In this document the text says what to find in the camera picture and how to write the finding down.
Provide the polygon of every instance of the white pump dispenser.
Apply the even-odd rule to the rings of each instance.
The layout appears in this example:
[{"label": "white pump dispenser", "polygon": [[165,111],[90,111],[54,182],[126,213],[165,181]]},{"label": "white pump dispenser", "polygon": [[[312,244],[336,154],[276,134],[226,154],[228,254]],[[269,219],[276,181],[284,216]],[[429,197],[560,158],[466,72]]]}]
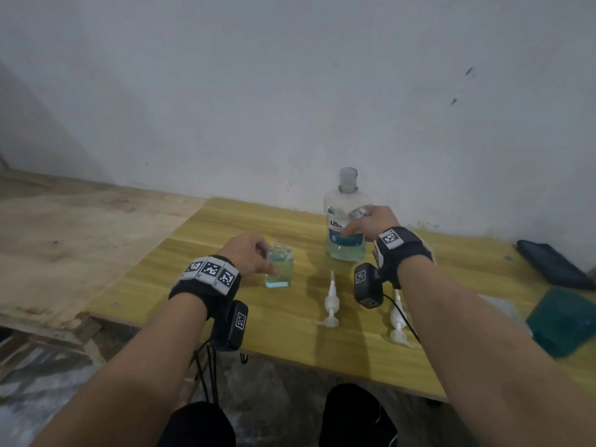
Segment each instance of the white pump dispenser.
[{"label": "white pump dispenser", "polygon": [[[404,312],[402,299],[400,298],[399,290],[397,289],[395,289],[395,303],[399,306],[402,312]],[[413,348],[413,345],[408,342],[406,333],[403,331],[403,329],[406,327],[406,322],[404,317],[402,317],[402,314],[399,313],[398,308],[394,307],[391,311],[391,324],[395,328],[391,331],[391,340],[393,340],[395,343],[400,343],[402,345],[406,345],[406,347]]]},{"label": "white pump dispenser", "polygon": [[314,321],[316,325],[326,326],[327,328],[335,328],[338,326],[339,321],[335,317],[337,311],[339,311],[339,298],[337,297],[335,288],[335,274],[332,271],[332,283],[329,286],[329,294],[325,297],[325,310],[329,313],[329,316],[323,321]]}]

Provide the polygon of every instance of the small bottle with green liquid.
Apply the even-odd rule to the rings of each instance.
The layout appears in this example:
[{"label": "small bottle with green liquid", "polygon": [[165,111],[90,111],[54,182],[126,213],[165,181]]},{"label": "small bottle with green liquid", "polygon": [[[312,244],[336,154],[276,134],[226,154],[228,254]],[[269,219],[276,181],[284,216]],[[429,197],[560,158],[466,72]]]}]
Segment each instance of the small bottle with green liquid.
[{"label": "small bottle with green liquid", "polygon": [[279,268],[279,276],[265,275],[264,285],[268,288],[289,287],[292,283],[294,254],[283,243],[277,243],[267,252],[267,260]]}]

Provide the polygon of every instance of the listerine bottle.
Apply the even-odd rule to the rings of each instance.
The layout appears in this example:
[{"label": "listerine bottle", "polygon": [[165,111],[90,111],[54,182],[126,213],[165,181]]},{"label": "listerine bottle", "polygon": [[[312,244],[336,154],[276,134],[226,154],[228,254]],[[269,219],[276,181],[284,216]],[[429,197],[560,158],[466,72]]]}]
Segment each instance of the listerine bottle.
[{"label": "listerine bottle", "polygon": [[267,260],[279,268],[278,276],[265,275],[264,285],[269,288],[289,287],[292,284],[294,254],[286,245],[278,243],[267,252]]},{"label": "listerine bottle", "polygon": [[367,244],[362,233],[343,237],[340,235],[340,231],[349,224],[350,214],[354,214],[355,209],[373,202],[367,193],[358,189],[357,177],[358,171],[355,168],[343,168],[339,172],[339,187],[332,189],[324,199],[325,213],[327,214],[325,248],[333,258],[348,262],[364,259]]}]

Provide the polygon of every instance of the yellow wooden table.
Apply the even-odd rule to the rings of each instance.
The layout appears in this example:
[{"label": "yellow wooden table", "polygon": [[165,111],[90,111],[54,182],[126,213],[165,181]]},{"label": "yellow wooden table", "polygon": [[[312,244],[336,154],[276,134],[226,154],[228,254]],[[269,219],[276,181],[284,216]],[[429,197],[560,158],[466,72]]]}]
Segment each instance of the yellow wooden table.
[{"label": "yellow wooden table", "polygon": [[[232,236],[263,233],[294,251],[294,277],[289,288],[268,289],[264,276],[242,280],[237,299],[249,307],[242,349],[275,358],[368,378],[400,390],[435,399],[445,392],[424,351],[389,342],[389,303],[368,310],[353,294],[355,264],[325,253],[323,215],[264,205],[211,199],[120,281],[94,299],[93,316],[142,326],[166,301],[171,285],[195,257],[213,254]],[[527,316],[549,288],[515,251],[498,240],[422,233],[433,247],[440,269],[480,294],[508,299]],[[374,263],[372,254],[367,260]],[[327,313],[324,298],[335,271],[340,325],[316,326]],[[391,286],[386,283],[386,293]],[[588,297],[594,300],[593,294]],[[205,330],[208,335],[210,325]],[[417,342],[408,331],[412,343]],[[574,380],[596,395],[596,343],[583,345],[559,361]]]}]

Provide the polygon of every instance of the hand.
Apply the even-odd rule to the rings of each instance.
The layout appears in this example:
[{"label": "hand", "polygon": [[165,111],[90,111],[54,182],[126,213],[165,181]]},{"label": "hand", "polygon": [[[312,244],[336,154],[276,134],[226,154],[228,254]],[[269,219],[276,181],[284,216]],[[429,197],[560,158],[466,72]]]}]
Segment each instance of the hand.
[{"label": "hand", "polygon": [[271,276],[277,276],[279,269],[265,259],[270,248],[271,246],[269,246],[263,235],[259,233],[241,233],[237,237],[231,238],[218,251],[218,254],[231,260],[243,278],[253,273],[267,273]]},{"label": "hand", "polygon": [[343,237],[362,232],[366,241],[375,241],[387,229],[400,226],[390,207],[386,205],[366,205],[364,208],[370,213],[370,216],[360,218],[344,227],[341,230]]}]

